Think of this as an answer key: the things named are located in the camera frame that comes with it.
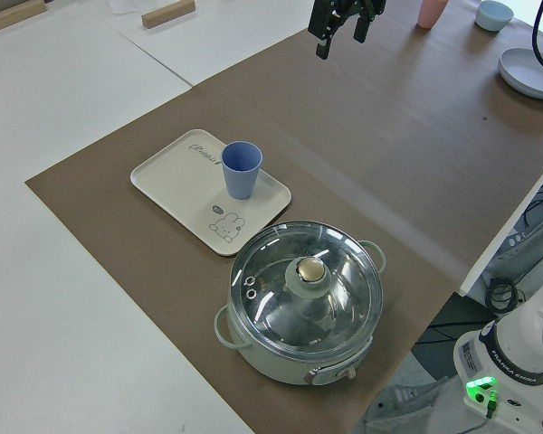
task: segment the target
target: bowl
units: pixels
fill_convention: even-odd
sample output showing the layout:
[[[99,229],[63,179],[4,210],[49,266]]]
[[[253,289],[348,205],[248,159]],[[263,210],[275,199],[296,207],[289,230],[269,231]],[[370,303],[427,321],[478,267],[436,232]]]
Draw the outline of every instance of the bowl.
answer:
[[[475,23],[490,32],[498,32],[513,18],[510,7],[493,0],[484,0],[477,9]]]

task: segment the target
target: wooden stick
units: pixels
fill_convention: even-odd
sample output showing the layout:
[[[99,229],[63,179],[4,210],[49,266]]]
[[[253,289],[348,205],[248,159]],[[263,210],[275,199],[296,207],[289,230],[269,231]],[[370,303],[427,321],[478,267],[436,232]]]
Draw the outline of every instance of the wooden stick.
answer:
[[[46,5],[44,4],[44,0],[28,0],[20,5],[13,6],[0,12],[0,29],[19,23],[31,16],[38,15],[45,10]]]
[[[195,0],[179,0],[171,5],[141,15],[141,18],[143,20],[143,26],[150,29],[156,25],[171,21],[181,15],[189,14],[194,10]]]

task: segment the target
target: electric cooking pot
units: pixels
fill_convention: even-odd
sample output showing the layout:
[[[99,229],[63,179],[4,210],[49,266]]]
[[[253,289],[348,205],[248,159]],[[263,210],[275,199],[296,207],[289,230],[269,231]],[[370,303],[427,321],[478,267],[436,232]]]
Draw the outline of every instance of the electric cooking pot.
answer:
[[[380,257],[376,268],[365,248]],[[354,378],[382,312],[384,252],[317,222],[286,222],[239,251],[219,341],[256,370],[290,384]],[[233,339],[219,330],[227,314]]]

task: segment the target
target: brown paper sheet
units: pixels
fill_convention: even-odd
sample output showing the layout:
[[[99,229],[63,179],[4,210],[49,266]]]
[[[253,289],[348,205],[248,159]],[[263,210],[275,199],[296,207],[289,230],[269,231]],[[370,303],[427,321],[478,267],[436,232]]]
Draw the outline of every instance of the brown paper sheet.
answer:
[[[348,432],[543,172],[543,101],[497,72],[530,29],[487,33],[475,8],[450,2],[427,32],[417,2],[388,2],[365,44],[349,23],[327,61],[299,33],[27,183],[256,433]],[[281,384],[216,341],[233,259],[129,182],[193,128],[261,147],[292,192],[280,221],[329,223],[385,250],[384,313],[353,381]]]

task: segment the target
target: plate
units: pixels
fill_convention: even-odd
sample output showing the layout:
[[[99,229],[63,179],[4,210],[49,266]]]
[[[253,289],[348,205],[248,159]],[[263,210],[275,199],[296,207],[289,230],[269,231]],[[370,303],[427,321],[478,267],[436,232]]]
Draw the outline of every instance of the plate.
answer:
[[[499,59],[499,72],[513,89],[543,99],[543,67],[532,50],[511,48],[504,51]]]
[[[290,204],[290,190],[260,169],[253,194],[227,193],[224,143],[193,129],[137,166],[130,180],[219,255],[231,256]]]

